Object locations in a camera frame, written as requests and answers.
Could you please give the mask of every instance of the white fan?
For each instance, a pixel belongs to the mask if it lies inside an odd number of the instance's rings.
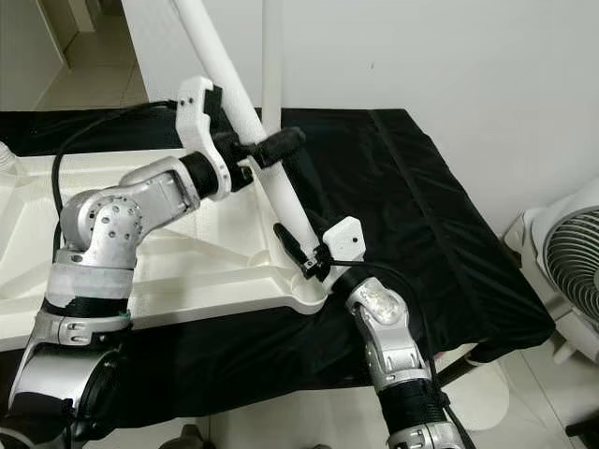
[[[557,363],[580,351],[599,363],[599,179],[546,208],[521,214],[504,241],[544,302],[566,344]]]

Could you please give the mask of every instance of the white 3d-printed part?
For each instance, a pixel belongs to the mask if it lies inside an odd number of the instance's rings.
[[[183,149],[69,155],[65,199],[118,183],[134,168]],[[23,347],[51,266],[57,216],[51,199],[52,157],[16,158],[0,170],[0,351]],[[317,281],[271,262],[278,240],[263,191],[250,185],[223,201],[156,230],[138,249],[129,300],[134,328],[288,306],[314,313],[324,302]]]

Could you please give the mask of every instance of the robotic arm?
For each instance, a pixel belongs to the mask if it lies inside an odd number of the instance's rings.
[[[127,301],[138,245],[152,230],[198,210],[201,199],[222,199],[250,183],[244,159],[269,167],[303,141],[301,132],[290,129],[258,145],[215,145],[206,112],[211,102],[219,104],[219,89],[194,79],[182,92],[177,129],[192,136],[182,138],[191,153],[141,167],[117,186],[75,195],[62,210],[66,244],[52,265],[0,423],[0,442],[7,448],[81,447],[112,431],[110,414],[118,409],[126,369],[121,345],[131,328]],[[327,290],[347,296],[366,342],[389,447],[464,448],[435,399],[402,297],[361,268],[335,264],[361,260],[366,248],[359,221],[347,217],[333,226],[310,257],[281,224],[274,230],[304,277],[316,276]]]

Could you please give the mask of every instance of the white pole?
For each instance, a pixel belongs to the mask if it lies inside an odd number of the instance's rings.
[[[262,1],[262,124],[281,129],[283,93],[283,0]]]
[[[223,109],[241,143],[264,140],[267,134],[203,2],[175,0],[175,5],[197,57],[214,84],[223,88]],[[298,240],[302,250],[311,253],[318,239],[281,163],[266,169],[261,169],[252,158],[250,163],[279,221]]]

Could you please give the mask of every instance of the fan grille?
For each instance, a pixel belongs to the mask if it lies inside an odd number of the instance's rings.
[[[560,224],[549,239],[548,272],[562,293],[583,313],[599,321],[599,210],[580,213]]]

